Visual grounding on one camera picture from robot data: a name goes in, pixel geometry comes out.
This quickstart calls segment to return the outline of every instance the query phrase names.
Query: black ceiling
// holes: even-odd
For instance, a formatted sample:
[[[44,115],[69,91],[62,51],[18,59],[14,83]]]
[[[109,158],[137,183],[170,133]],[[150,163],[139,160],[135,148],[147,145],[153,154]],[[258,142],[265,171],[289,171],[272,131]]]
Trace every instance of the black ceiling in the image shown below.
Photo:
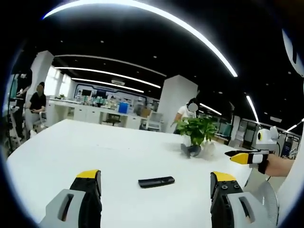
[[[304,117],[303,79],[286,55],[282,29],[252,1],[145,1],[202,33],[226,57],[233,77],[218,57],[182,27],[154,13],[126,6],[89,5],[66,9],[45,20],[31,39],[38,51],[118,59],[167,75],[111,60],[56,57],[56,67],[79,67],[135,77],[162,86],[182,75],[199,85],[199,101],[229,116],[229,105],[254,120],[287,129]],[[111,82],[107,74],[63,70],[71,77]],[[125,79],[125,85],[160,98],[162,89]],[[282,119],[273,122],[270,116]],[[303,126],[292,130],[302,134]]]

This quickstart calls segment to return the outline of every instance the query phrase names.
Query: window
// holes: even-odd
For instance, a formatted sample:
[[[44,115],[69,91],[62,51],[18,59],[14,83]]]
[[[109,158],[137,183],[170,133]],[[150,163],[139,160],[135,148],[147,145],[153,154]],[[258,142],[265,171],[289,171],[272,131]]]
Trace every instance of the window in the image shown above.
[[[71,77],[68,75],[63,75],[59,94],[63,94],[65,97],[67,97],[68,91],[70,89],[70,85],[71,85]]]
[[[59,75],[60,75],[59,70],[56,70],[53,66],[49,68],[45,82],[45,88],[44,88],[45,95],[50,95],[50,96],[55,95]]]

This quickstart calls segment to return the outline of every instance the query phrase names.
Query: green leaves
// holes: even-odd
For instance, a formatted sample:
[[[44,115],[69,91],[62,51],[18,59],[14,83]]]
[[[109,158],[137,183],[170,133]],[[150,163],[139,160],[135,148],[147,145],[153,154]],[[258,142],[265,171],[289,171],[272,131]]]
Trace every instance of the green leaves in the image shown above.
[[[181,135],[188,135],[192,145],[201,145],[206,139],[211,141],[217,128],[209,117],[186,118],[177,121],[177,129]]]

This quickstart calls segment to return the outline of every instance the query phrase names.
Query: blue container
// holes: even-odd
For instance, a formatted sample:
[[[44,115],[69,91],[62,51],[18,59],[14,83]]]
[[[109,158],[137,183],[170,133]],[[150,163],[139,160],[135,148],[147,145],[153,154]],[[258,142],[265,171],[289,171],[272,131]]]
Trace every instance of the blue container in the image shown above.
[[[118,108],[118,112],[119,113],[127,113],[128,111],[128,103],[125,102],[121,102],[119,103],[119,108]]]

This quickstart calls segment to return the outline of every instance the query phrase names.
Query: person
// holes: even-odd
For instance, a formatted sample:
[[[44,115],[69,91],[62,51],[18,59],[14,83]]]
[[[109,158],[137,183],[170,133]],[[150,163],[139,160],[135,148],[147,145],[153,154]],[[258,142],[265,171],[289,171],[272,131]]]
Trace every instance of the person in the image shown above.
[[[196,118],[197,116],[199,116],[198,110],[199,110],[199,102],[198,102],[197,98],[192,98],[191,100],[189,100],[189,102],[186,105],[179,108],[179,110],[177,111],[177,114],[174,118],[174,122],[171,124],[171,126],[176,121],[179,121],[179,120],[183,119],[184,117]],[[178,129],[175,129],[175,131],[173,133],[180,134],[180,131]]]
[[[44,95],[44,82],[37,86],[37,92],[33,94],[25,109],[25,126],[32,138],[37,133],[34,131],[33,124],[39,120],[39,113],[45,111],[47,98]]]
[[[265,174],[271,177],[287,177],[294,164],[294,160],[284,159],[275,154],[269,154],[267,160]]]
[[[23,106],[25,103],[27,91],[32,84],[32,75],[33,72],[31,69],[29,70],[19,70],[15,76],[17,77],[17,101],[16,106],[18,110],[14,113],[14,119],[16,121],[16,132],[19,138],[23,138],[22,134],[22,113]]]

